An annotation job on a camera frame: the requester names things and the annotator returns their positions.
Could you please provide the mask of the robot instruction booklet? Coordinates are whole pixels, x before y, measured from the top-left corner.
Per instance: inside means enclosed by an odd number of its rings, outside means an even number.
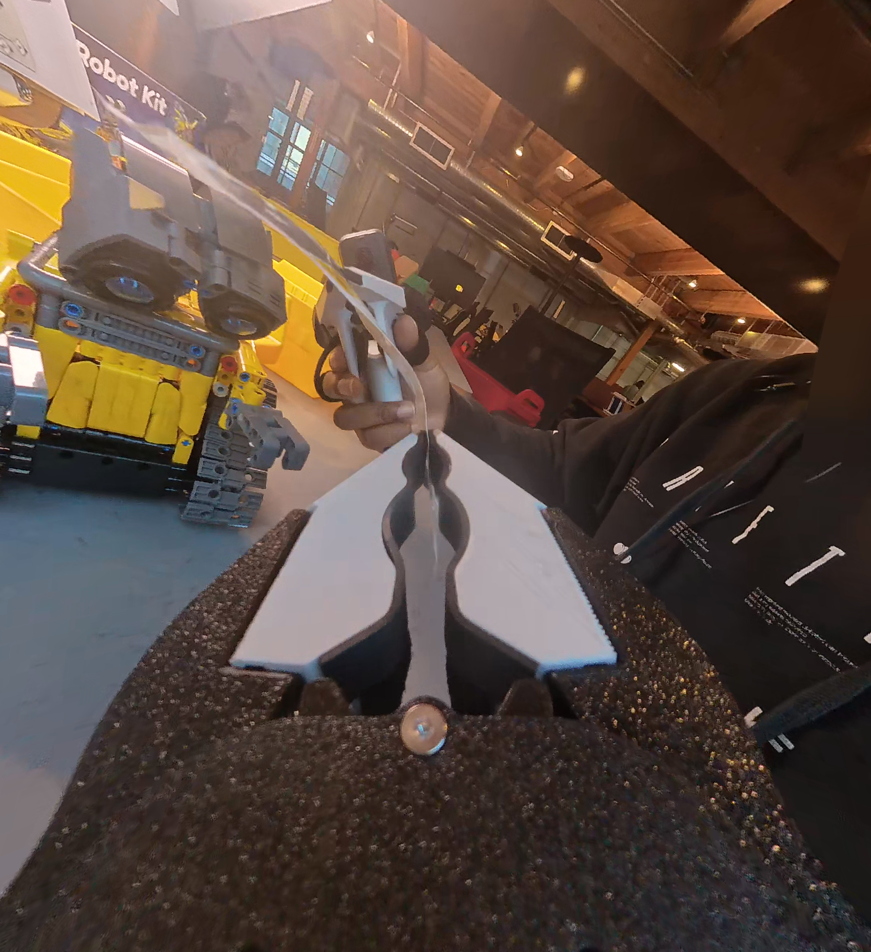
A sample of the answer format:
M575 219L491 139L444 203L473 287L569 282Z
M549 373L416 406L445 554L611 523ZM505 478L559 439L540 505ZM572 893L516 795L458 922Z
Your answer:
M0 106L44 94L97 120L96 97L64 1L0 1Z

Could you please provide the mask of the white sticker sheet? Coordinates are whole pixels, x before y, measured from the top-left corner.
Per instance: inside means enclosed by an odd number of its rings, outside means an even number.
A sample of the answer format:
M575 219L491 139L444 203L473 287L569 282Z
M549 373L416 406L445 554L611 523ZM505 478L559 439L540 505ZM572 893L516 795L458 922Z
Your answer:
M114 107L100 103L103 115L122 133L131 133L152 147L156 153L180 166L204 184L215 186L239 206L270 225L276 232L297 245L323 272L327 284L344 288L342 266L335 263L330 252L323 248L307 232L296 224L289 212L276 207L249 184L239 181L219 164L192 146L185 144L166 128L158 125L142 125L121 114ZM413 386L403 386L405 396L422 396L415 374ZM358 700L358 707L368 712L374 702L376 688L392 689L402 702L419 695L433 695L448 701L444 647L445 608L436 602L445 595L445 579L437 531L438 502L431 475L431 433L423 429L418 433L418 454L405 458L405 470L415 478L415 496L412 504L407 494L400 493L387 514L393 541L398 550L396 565L399 568L397 593L400 604L386 619L381 633L358 646L358 660L368 662L370 649L394 649L399 646L398 658L386 653L382 660L383 675L375 674L371 681L337 681L348 696Z

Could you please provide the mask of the grey toy robot head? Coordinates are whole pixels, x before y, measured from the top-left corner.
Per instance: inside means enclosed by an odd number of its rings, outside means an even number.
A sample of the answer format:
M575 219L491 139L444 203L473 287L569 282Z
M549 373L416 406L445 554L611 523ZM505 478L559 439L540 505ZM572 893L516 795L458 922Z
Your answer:
M57 242L62 276L103 301L161 313L196 292L205 326L237 339L287 321L261 220L122 134L74 135Z

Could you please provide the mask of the blue robot kit box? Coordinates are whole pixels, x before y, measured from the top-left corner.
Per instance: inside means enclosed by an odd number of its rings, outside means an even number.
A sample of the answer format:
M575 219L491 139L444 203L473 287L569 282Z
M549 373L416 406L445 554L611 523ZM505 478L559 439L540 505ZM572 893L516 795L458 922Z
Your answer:
M72 24L77 51L96 96L132 121L166 125L193 146L200 144L207 122L204 113L160 84L137 65Z

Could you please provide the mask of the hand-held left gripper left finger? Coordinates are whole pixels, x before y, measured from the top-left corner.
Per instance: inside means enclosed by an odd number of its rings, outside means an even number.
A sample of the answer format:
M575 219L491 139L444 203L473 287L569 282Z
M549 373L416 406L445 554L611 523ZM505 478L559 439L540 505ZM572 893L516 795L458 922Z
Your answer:
M418 435L404 438L308 509L275 579L251 618L229 665L239 670L297 675L304 681L371 681L382 657L400 648L358 646L381 633L398 609L398 550L387 514L400 493L414 501L418 482L405 458L418 454Z

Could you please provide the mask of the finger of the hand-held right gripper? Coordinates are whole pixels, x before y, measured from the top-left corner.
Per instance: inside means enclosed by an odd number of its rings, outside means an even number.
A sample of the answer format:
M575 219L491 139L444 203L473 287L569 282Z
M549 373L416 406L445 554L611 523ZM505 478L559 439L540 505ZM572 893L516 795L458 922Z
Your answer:
M327 289L314 314L314 337L323 347L347 346L354 341L353 314L339 289Z
M401 285L363 269L347 269L346 279L364 303L390 303L397 311L405 311L405 292Z

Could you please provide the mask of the yellow grey toy brick robot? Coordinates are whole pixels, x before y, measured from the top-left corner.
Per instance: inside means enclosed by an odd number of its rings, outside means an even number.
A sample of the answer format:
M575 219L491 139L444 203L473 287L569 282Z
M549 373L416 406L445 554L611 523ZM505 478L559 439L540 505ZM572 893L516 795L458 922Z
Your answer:
M205 327L196 294L135 313L66 281L55 236L0 242L0 482L167 497L245 530L268 472L302 470L254 341Z

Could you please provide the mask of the red plastic tub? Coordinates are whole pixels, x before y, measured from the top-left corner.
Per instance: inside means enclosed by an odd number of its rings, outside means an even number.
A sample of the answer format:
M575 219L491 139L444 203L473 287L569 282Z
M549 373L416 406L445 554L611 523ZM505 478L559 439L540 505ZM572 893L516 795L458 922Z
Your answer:
M476 338L463 332L453 341L451 351L468 383L474 399L485 410L513 422L536 427L544 410L544 401L530 388L513 392L479 367L473 360Z

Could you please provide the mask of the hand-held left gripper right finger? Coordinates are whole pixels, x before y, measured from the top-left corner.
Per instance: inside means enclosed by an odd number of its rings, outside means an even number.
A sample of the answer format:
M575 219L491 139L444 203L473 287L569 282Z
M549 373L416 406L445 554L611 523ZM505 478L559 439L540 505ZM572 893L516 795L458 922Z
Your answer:
M446 571L449 670L537 679L618 660L546 506L443 433L430 435Z

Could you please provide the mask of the grey desk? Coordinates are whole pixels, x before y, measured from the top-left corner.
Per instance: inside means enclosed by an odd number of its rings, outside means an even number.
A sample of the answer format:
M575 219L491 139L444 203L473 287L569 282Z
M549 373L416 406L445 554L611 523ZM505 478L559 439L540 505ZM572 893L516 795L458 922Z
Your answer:
M248 530L180 520L172 499L8 479L0 487L0 896L48 826L108 704L191 599L373 453L330 405L278 380L311 453L271 470Z

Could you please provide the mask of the black display board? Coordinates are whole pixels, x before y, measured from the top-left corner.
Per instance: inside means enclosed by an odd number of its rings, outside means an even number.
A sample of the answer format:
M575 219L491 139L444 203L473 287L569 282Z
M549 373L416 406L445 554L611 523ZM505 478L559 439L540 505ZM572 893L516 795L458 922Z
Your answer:
M513 393L535 392L543 402L536 428L550 430L615 355L529 306L480 365Z

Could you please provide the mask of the paned window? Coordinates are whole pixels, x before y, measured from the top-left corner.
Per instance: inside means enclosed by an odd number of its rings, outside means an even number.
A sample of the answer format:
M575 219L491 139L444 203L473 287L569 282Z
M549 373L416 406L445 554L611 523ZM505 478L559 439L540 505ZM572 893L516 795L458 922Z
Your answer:
M332 207L350 166L348 153L333 138L317 137L311 124L292 117L280 106L274 106L269 114L254 170L290 193L310 145L315 145L315 154L307 184L325 192Z

